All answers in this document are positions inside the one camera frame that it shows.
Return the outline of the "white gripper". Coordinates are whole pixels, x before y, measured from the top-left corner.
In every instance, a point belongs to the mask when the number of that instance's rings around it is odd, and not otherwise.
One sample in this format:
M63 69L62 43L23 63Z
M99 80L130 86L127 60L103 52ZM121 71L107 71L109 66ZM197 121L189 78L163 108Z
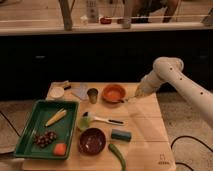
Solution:
M151 84L148 76L144 76L135 91L136 98L142 98L151 95L156 91L156 87Z

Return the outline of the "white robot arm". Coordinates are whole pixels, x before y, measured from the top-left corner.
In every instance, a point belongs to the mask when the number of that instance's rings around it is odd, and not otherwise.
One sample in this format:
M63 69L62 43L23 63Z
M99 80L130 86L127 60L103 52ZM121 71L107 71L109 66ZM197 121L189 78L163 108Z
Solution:
M184 63L180 58L159 57L153 62L152 71L145 75L138 85L135 96L145 97L155 93L164 83L169 83L193 107L195 107L213 129L213 94L198 85L182 70Z

